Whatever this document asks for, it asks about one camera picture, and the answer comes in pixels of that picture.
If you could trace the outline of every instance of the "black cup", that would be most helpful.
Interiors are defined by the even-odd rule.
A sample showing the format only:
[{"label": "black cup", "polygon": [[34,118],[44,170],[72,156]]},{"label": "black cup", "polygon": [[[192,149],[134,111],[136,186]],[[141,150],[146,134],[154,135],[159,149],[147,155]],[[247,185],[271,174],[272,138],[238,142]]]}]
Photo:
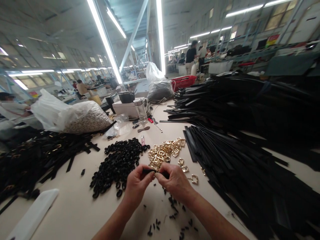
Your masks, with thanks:
[{"label": "black cup", "polygon": [[133,91],[119,92],[118,95],[122,103],[132,103],[135,100]]}]

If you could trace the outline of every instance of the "white shirt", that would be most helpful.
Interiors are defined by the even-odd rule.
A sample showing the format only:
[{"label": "white shirt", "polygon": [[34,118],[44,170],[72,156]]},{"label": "white shirt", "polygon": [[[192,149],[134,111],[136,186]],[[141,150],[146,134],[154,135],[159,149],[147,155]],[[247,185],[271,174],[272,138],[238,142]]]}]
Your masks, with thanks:
[{"label": "white shirt", "polygon": [[18,124],[23,119],[21,115],[25,113],[24,109],[27,106],[28,105],[26,104],[20,104],[17,102],[1,102],[0,114],[13,123]]},{"label": "white shirt", "polygon": [[206,48],[201,48],[200,51],[198,52],[199,58],[204,58],[207,54],[207,49]]}]

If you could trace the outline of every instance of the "person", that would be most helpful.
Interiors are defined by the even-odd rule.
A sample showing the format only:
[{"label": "person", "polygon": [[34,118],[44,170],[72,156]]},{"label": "person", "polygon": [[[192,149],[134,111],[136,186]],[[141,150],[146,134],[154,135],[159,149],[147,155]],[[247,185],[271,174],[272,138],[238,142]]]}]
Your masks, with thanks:
[{"label": "person", "polygon": [[199,49],[199,72],[202,72],[201,70],[201,66],[204,64],[204,58],[206,57],[206,53],[207,53],[207,50],[203,47],[203,46],[200,46],[200,49]]},{"label": "person", "polygon": [[72,84],[73,88],[74,88],[74,89],[77,89],[77,82],[76,82],[76,81],[72,81],[72,83],[73,83],[73,84]]},{"label": "person", "polygon": [[28,112],[31,109],[30,106],[17,103],[14,98],[14,95],[10,93],[0,93],[0,114],[15,125],[19,125],[25,117],[32,115],[32,113]]},{"label": "person", "polygon": [[191,75],[193,61],[195,58],[197,58],[197,49],[196,49],[197,44],[198,44],[198,41],[192,41],[191,48],[187,51],[187,54],[186,54],[187,75]]},{"label": "person", "polygon": [[210,56],[211,55],[211,52],[210,52],[210,48],[209,47],[207,47],[207,53],[206,53],[206,56]]},{"label": "person", "polygon": [[[205,227],[212,239],[247,240],[240,231],[229,223],[207,200],[196,192],[188,181],[182,169],[177,165],[163,163],[160,173],[151,172],[143,175],[143,169],[151,169],[140,164],[127,179],[127,188],[123,200],[118,208],[97,232],[92,240],[117,240],[121,237],[126,223],[140,205],[147,186],[154,177],[175,200],[179,201],[193,212]],[[169,173],[166,179],[161,173]]]},{"label": "person", "polygon": [[77,89],[79,91],[79,94],[81,96],[84,96],[84,94],[88,92],[89,86],[87,86],[84,83],[82,83],[82,81],[80,79],[78,79],[77,82],[78,82]]}]

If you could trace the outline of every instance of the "forearm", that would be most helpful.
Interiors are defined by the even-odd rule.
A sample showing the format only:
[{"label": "forearm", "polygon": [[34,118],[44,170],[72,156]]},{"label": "forearm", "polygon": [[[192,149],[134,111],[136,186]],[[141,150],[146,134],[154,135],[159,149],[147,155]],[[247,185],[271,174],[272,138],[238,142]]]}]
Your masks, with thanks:
[{"label": "forearm", "polygon": [[192,211],[212,239],[239,239],[247,240],[247,237],[229,223],[207,200],[199,193],[195,193],[195,200],[187,206]]},{"label": "forearm", "polygon": [[122,201],[109,220],[103,225],[92,240],[117,240],[121,237],[124,227],[134,210]]}]

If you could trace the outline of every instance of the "hand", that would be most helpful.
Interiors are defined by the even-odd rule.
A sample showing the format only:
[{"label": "hand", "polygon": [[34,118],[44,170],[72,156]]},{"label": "hand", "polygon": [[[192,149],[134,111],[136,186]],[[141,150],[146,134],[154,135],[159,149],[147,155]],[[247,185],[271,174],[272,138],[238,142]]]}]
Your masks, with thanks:
[{"label": "hand", "polygon": [[144,192],[147,186],[154,179],[154,172],[148,173],[147,175],[142,174],[143,169],[152,169],[147,165],[139,165],[133,170],[127,179],[127,188],[125,191],[123,203],[128,204],[132,209],[136,209],[142,201]]},{"label": "hand", "polygon": [[166,179],[162,174],[156,173],[155,177],[158,182],[170,192],[174,199],[189,207],[198,193],[191,186],[181,167],[163,163],[159,172],[169,173],[170,178]]}]

